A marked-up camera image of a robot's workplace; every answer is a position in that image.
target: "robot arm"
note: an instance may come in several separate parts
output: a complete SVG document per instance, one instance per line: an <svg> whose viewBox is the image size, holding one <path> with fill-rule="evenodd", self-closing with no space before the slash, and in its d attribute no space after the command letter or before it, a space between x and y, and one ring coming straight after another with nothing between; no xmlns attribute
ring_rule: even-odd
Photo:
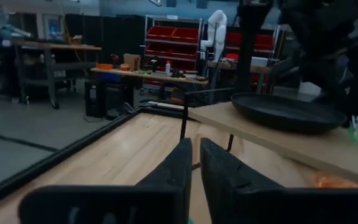
<svg viewBox="0 0 358 224"><path fill-rule="evenodd" d="M227 17L222 10L215 11L208 19L207 40L201 41L202 59L205 59L205 51L207 47L214 45L214 61L217 62L224 48L226 38Z"/></svg>

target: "wooden tabletop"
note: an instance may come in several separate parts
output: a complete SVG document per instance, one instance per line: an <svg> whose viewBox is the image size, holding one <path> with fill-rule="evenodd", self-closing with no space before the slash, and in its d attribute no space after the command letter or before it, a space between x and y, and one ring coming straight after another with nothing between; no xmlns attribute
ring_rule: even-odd
<svg viewBox="0 0 358 224"><path fill-rule="evenodd" d="M75 44L51 44L41 43L36 41L13 40L12 44L21 45L24 47L36 47L39 49L73 49L73 50L101 50L101 47L92 45L75 45Z"/></svg>
<svg viewBox="0 0 358 224"><path fill-rule="evenodd" d="M322 136L284 133L255 124L228 103L190 108L188 116L311 167L358 183L358 145L343 128Z"/></svg>
<svg viewBox="0 0 358 224"><path fill-rule="evenodd" d="M119 128L0 201L0 224L19 224L17 206L25 194L44 185L134 185L155 169L179 142L180 119L139 114ZM193 163L200 161L200 139L227 147L229 133L196 121L187 123ZM232 154L287 187L310 187L314 169L235 137ZM190 218L211 223L200 169L192 173Z"/></svg>
<svg viewBox="0 0 358 224"><path fill-rule="evenodd" d="M141 74L138 72L121 71L118 69L104 70L104 69L99 69L99 68L92 68L91 71L106 72L106 73L112 73L112 74L116 74L116 75L129 76L129 77L149 78L149 79L161 80L161 81L193 83L193 84L200 84L200 85L208 84L208 81L197 81L197 80L190 80L187 78L172 78L172 77L163 76L163 75L148 75L148 74Z"/></svg>
<svg viewBox="0 0 358 224"><path fill-rule="evenodd" d="M215 67L216 63L217 62L208 62L208 67ZM221 63L219 63L218 68L223 68L223 69L227 69L227 70L236 70L237 69L237 63L221 62ZM272 68L265 67L265 66L251 65L249 71L253 72L253 73L263 73L263 74L268 75L272 71Z"/></svg>

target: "black metal frame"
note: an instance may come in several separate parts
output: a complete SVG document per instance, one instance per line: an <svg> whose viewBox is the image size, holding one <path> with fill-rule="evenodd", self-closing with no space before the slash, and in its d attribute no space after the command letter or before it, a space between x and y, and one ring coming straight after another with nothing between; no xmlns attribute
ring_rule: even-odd
<svg viewBox="0 0 358 224"><path fill-rule="evenodd" d="M186 92L185 93L185 100L183 102L183 114L182 114L182 117L181 117L180 140L185 138L187 120L191 119L191 118L188 117L188 115L189 115L189 100L190 100L192 95L200 94L200 93L211 93L211 92L216 93L216 92L219 92L219 91L234 91L234 90L235 90L235 88L221 88L221 89L213 89L213 90L201 90L201 91ZM227 145L227 149L226 149L227 152L230 152L230 150L231 150L231 146L233 144L233 138L234 138L234 136L232 134L230 134L229 144Z"/></svg>
<svg viewBox="0 0 358 224"><path fill-rule="evenodd" d="M19 190L21 187L25 186L26 184L28 184L38 176L52 169L59 163L63 162L65 159L79 152L84 147L89 146L90 144L97 141L105 134L116 129L117 127L124 124L126 121L132 119L133 117L137 116L140 113L157 114L161 116L168 116L171 118L178 118L178 119L181 119L183 117L181 109L169 108L166 106L150 105L144 103L139 107L135 108L131 113L127 113L116 118L114 121L103 126L102 128L95 130L89 135L83 137L82 139L73 142L67 147L64 147L62 150L53 153L51 156L48 156L47 158L42 159L41 161L38 161L37 163L31 165L30 167L0 182L0 200L12 194L16 190Z"/></svg>

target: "metal shelving rack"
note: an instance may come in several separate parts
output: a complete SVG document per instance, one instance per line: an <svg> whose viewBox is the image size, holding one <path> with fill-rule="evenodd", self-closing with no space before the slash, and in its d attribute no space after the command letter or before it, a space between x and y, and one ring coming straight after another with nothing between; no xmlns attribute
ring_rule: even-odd
<svg viewBox="0 0 358 224"><path fill-rule="evenodd" d="M148 31L153 28L154 26L158 26L160 22L181 22L181 23L192 23L192 24L198 24L198 36L197 36L197 42L196 43L189 43L189 42L181 42L181 41L171 41L171 40L159 40L159 39L148 39L147 33ZM157 56L158 58L164 58L167 60L173 60L173 61L184 61L184 62L194 62L195 68L198 61L198 51L200 50L200 41L203 39L204 34L204 20L203 19L192 19L192 18L185 18L185 17L178 17L178 16L153 16L153 15L146 15L145 17L145 29L144 29L144 66L146 66L147 59ZM146 48L151 43L158 43L158 44L167 44L167 45L183 45L183 46L197 46L196 48L196 58L190 59L190 58L181 58L181 57L169 57L169 56L161 56L161 55L154 55L154 54L147 54ZM156 82L153 85L146 84L144 82L143 87L145 89L149 90L158 90L159 84Z"/></svg>

